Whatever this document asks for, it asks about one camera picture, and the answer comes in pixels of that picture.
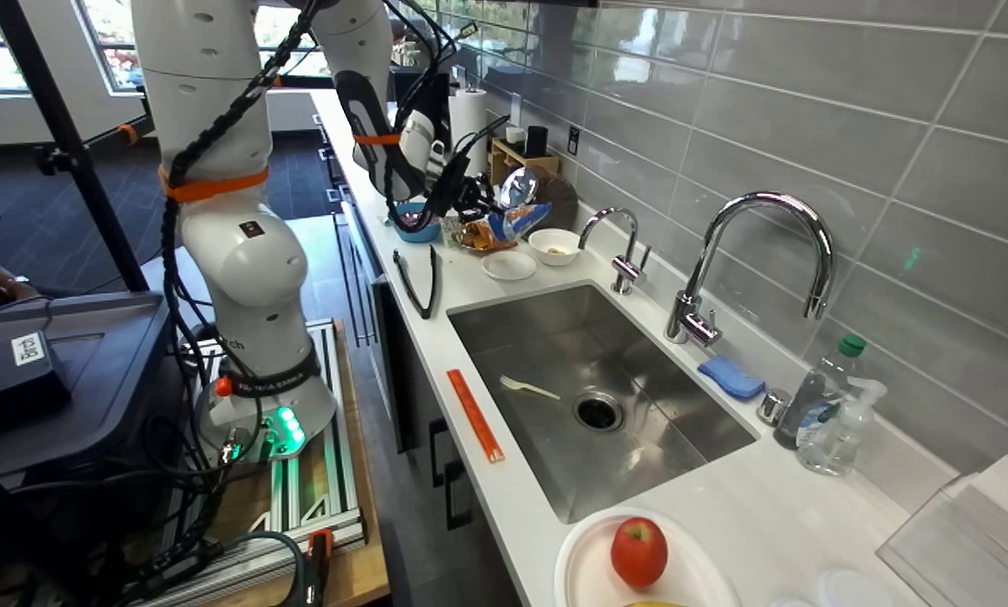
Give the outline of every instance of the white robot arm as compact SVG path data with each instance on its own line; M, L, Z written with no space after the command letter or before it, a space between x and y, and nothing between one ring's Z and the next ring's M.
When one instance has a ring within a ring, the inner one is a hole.
M160 160L185 153L259 69L252 18L259 0L134 0L134 38L150 100ZM327 0L314 38L334 74L368 84L368 104L387 92L392 22L377 0ZM206 276L216 330L233 353L233 395L219 423L252 423L262 411L288 408L303 438L334 416L334 395L314 374L314 343L301 309L305 257L284 220L262 204L271 139L267 109L252 104L216 139L185 182L179 202L182 247Z

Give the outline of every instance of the faucet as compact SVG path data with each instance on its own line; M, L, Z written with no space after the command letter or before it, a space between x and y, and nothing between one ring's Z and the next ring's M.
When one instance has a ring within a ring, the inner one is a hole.
M811 274L811 287L810 287L801 316L820 316L821 312L821 303L824 303L828 287L831 287L831 265L834 265L834 248L831 248L831 237L828 237L824 223L795 195L782 195L782 193L772 193L772 190L755 190L755 193L745 193L738 199L729 199L724 208L709 223L703 251L693 263L693 274L687 276L684 290L675 295L675 309L668 316L668 338L676 338L684 330L684 338L693 338L703 347L720 338L720 330L709 316L700 316L700 282L711 269L716 239L724 237L729 223L736 214L742 214L742 208L748 208L748 204L787 208L804 223L804 228L815 239L815 274Z
M612 212L624 212L630 220L630 239L625 239L625 251L612 257L611 265L612 265L612 290L615 294L630 294L633 281L642 274L648 265L648 257L649 257L649 247L642 247L642 257L640 263L633 263L633 248L636 248L636 214L630 208L620 208L620 204L606 204L606 208L597 208L582 228L580 228L580 239L575 239L575 248L582 248L592 237L592 226L598 226L606 214Z

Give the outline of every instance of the sink basin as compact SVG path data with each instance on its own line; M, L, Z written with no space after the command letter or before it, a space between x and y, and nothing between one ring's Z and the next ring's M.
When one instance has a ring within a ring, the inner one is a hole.
M449 316L561 524L751 443L597 287Z

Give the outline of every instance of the red apple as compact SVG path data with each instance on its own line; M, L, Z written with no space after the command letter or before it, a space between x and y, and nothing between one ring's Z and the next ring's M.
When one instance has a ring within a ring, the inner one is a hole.
M625 588L642 591L668 571L668 536L642 515L624 519L612 530L611 564Z

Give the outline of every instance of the white countertop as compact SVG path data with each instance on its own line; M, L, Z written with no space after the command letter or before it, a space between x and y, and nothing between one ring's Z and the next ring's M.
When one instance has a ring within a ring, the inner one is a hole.
M375 248L384 260L387 281L396 282L392 248L402 248L411 263L411 281L427 287L424 247L409 247L392 226L384 226L384 199L375 193L368 171L351 158L351 127L340 113L334 92L316 92L314 109L334 140L351 195L362 208L362 223ZM711 389L693 367L703 362L687 343L665 338L668 309L633 290L615 295L606 290L611 263L603 251L582 257L568 269L538 265L528 281L494 282L485 276L480 260L450 247L439 247L440 294L432 320L420 320L396 287L396 307L409 332L416 347L424 374L439 395L439 408L460 450L467 477L480 500L480 512L494 533L494 544L521 591L525 604L551 604L557 554L568 533L557 519L547 492L538 488L528 463L510 434L503 411L494 408L485 382L464 353L459 332L449 325L454 307L497 303L538 290L560 290L565 282L597 282L603 294L636 320L696 383L703 383L742 423L759 434L748 447L738 447L716 463L709 463L687 475L676 475L649 492L625 500L624 504L655 510L675 519L703 554L716 564L732 583L738 604L759 607L782 595L811 600L820 573L850 565L866 573L888 593L888 604L920 604L893 571L875 557L879 544L905 519L905 512L875 492L866 477L824 477L795 463L793 450L778 447L769 427L751 416L751 404L738 404ZM459 367L503 445L503 463L489 463L460 416L445 372Z

